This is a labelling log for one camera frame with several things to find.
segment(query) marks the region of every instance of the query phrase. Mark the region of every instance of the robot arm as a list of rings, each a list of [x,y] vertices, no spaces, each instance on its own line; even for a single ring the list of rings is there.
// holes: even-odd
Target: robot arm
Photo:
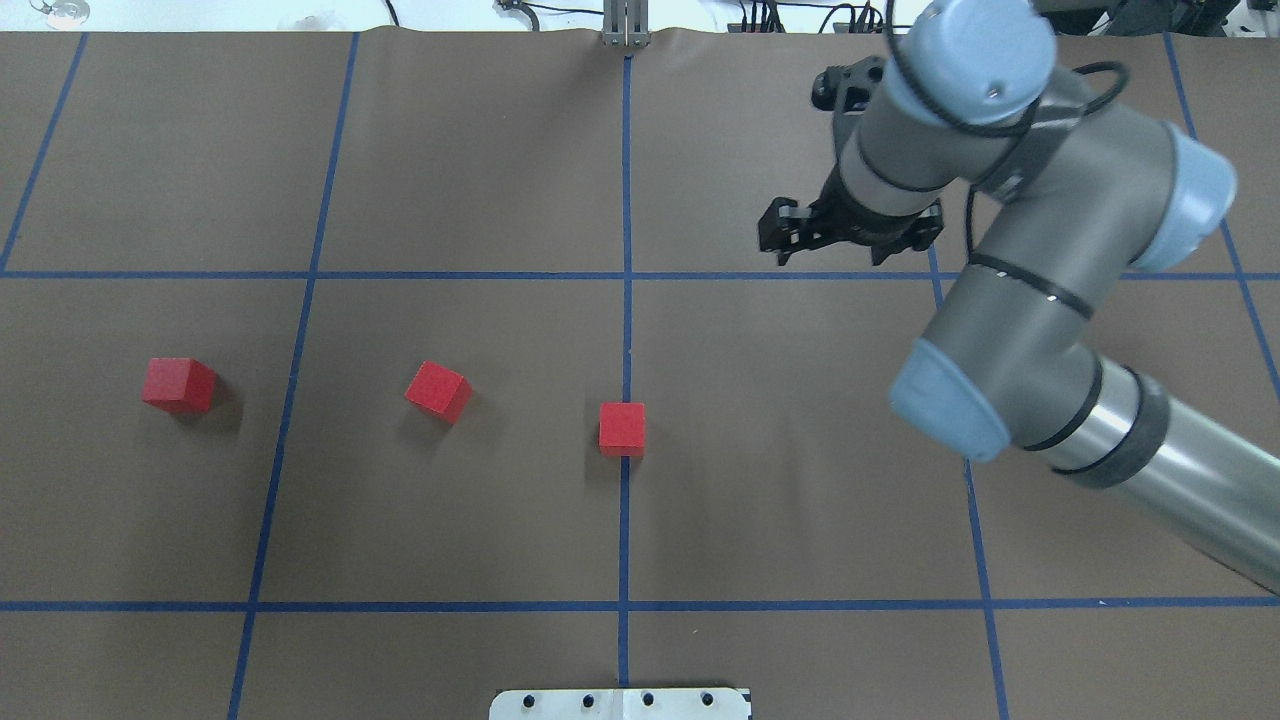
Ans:
[[[942,188],[978,184],[1004,209],[893,383],[895,411],[978,461],[1036,452],[1280,592],[1280,460],[1080,343],[1123,272],[1169,268],[1217,227],[1234,170],[1169,123],[1097,102],[1053,56],[1025,0],[934,0],[847,138],[837,129],[823,199],[809,217],[774,201],[762,249],[781,260],[809,233],[920,250],[908,229]]]

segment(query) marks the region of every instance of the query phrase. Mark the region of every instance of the black cable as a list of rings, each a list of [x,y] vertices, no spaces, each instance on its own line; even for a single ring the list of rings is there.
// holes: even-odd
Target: black cable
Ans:
[[[888,29],[884,33],[884,38],[888,41],[888,54],[892,56],[893,63],[897,65],[897,69],[901,73],[902,79],[906,82],[906,86],[911,90],[911,94],[915,95],[915,99],[919,100],[920,105],[924,105],[928,111],[933,113],[957,131],[977,137],[1018,137],[1027,132],[1027,128],[1032,124],[1033,108],[1028,108],[1016,123],[1004,127],[975,126],[966,123],[951,110],[943,108],[942,104],[934,100],[933,96],[929,95],[929,91],[924,88],[924,85],[920,83],[920,78],[915,74],[915,67],[911,65],[911,61],[906,59],[906,55],[899,50],[897,33],[893,32],[893,0],[884,0],[884,18],[887,19],[886,24],[888,26]]]
[[[831,22],[831,17],[835,15],[837,12],[845,9],[845,8],[849,9],[849,27],[852,28],[854,27],[854,13],[858,12],[858,9],[854,8],[852,5],[850,5],[849,3],[841,3],[840,5],[832,5],[831,9],[827,10],[827,17],[822,18],[822,24],[818,26],[818,35],[822,35],[822,31],[827,29],[827,23]]]
[[[538,3],[521,3],[521,5],[529,5],[530,8],[538,8],[539,10],[550,10],[553,13],[577,13],[580,15],[603,15],[602,10],[588,10],[586,8],[556,8],[553,5],[539,5]]]
[[[1088,65],[1080,65],[1079,68],[1073,68],[1074,73],[1082,76],[1091,76],[1093,73],[1106,73],[1111,72],[1116,74],[1116,81],[1111,83],[1111,87],[1106,90],[1102,95],[1098,95],[1089,104],[1084,106],[1084,114],[1092,115],[1098,110],[1106,108],[1117,95],[1124,92],[1125,86],[1129,85],[1129,68],[1124,63],[1117,63],[1115,60],[1103,60],[1101,63],[1089,63]]]
[[[858,15],[858,32],[884,32],[884,15],[868,3]]]
[[[893,26],[893,1],[895,0],[884,0],[884,18],[887,20],[886,26],[888,27],[888,31],[886,32],[886,40],[888,41],[890,55],[892,55],[893,61],[897,64],[897,69],[902,74],[902,79],[906,82],[906,86],[911,88],[911,92],[915,95],[916,100],[919,100],[920,104],[924,105],[927,110],[929,110],[931,113],[945,120],[948,126],[959,129],[960,132],[973,135],[977,137],[1016,137],[1027,132],[1027,129],[1030,127],[1032,117],[1036,111],[1034,102],[1027,108],[1027,111],[1023,113],[1023,117],[1019,118],[1016,123],[1004,127],[992,127],[992,126],[975,126],[972,123],[966,123],[955,114],[952,114],[950,110],[943,108],[941,102],[934,100],[933,96],[929,95],[929,92],[920,83],[920,78],[915,74],[915,69],[911,67],[910,60],[908,60],[906,56],[902,55],[902,53],[899,50],[897,33],[893,32],[893,28],[896,27]],[[1129,68],[1126,68],[1121,63],[1116,63],[1112,60],[1107,60],[1105,63],[1091,63],[1088,65],[1082,65],[1080,68],[1075,69],[1075,72],[1079,74],[1092,74],[1103,70],[1110,70],[1116,73],[1116,82],[1106,92],[1094,97],[1093,100],[1089,101],[1088,105],[1085,105],[1084,108],[1085,115],[1092,115],[1093,113],[1097,113],[1102,108],[1106,108],[1107,104],[1115,100],[1116,96],[1120,95],[1120,92],[1129,83]]]
[[[524,0],[498,0],[498,6],[508,13],[516,10],[524,13],[529,18],[529,29],[532,32],[539,32],[543,29],[543,24],[538,22],[538,13],[529,6]]]
[[[778,14],[778,0],[764,0],[764,5],[769,9],[769,27],[773,32],[786,32],[787,28],[782,26],[782,15]]]
[[[973,201],[978,197],[978,186],[969,186],[969,195],[964,199],[964,256],[968,260],[973,255]]]
[[[778,0],[774,5],[782,5],[785,8],[818,8],[819,10],[831,8],[831,5],[819,5],[818,3],[783,3],[782,0]]]

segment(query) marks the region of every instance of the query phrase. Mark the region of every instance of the red cube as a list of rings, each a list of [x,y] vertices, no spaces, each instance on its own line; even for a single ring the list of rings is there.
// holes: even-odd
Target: red cube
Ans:
[[[471,383],[443,365],[426,361],[413,375],[404,398],[452,425],[471,398]]]
[[[644,455],[644,402],[600,405],[600,452],[609,457]]]
[[[207,413],[216,382],[218,373],[191,357],[152,357],[142,383],[142,402],[165,413]]]

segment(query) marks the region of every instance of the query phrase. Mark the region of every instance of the white metal plate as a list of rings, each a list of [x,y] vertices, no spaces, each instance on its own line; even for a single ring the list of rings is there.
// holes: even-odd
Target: white metal plate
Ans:
[[[489,706],[489,720],[553,717],[750,720],[751,692],[733,688],[506,691]]]

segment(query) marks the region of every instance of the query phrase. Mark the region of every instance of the blue joint cap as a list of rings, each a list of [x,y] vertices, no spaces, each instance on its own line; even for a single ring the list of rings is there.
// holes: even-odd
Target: blue joint cap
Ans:
[[[979,462],[1012,436],[987,396],[932,342],[919,338],[888,392],[890,406],[933,439]]]
[[[1174,190],[1160,229],[1147,250],[1129,266],[1146,273],[1167,270],[1199,247],[1222,222],[1235,200],[1235,168],[1231,163],[1165,123],[1174,140]]]
[[[1057,46],[1027,0],[933,0],[899,49],[934,100],[966,123],[997,123],[1044,92]],[[890,61],[884,86],[915,119],[946,123],[924,108]]]

